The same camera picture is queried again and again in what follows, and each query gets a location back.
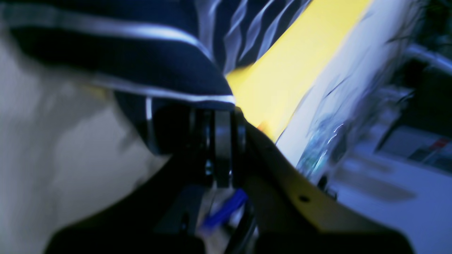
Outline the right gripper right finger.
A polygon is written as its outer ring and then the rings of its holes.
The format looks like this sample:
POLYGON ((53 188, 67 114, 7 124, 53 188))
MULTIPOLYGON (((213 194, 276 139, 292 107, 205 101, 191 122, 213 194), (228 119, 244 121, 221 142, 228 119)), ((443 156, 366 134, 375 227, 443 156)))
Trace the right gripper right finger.
POLYGON ((401 233, 334 201, 301 176, 239 108, 216 111, 216 180, 253 207, 256 254, 411 254, 401 233))

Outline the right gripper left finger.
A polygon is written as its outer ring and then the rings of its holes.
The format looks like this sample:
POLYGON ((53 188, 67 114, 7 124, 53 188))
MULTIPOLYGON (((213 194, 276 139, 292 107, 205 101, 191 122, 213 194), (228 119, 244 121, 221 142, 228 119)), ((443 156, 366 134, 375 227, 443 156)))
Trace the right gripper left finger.
POLYGON ((187 142, 116 204, 55 233, 46 254, 205 254, 195 235, 205 191, 213 113, 192 110, 187 142))

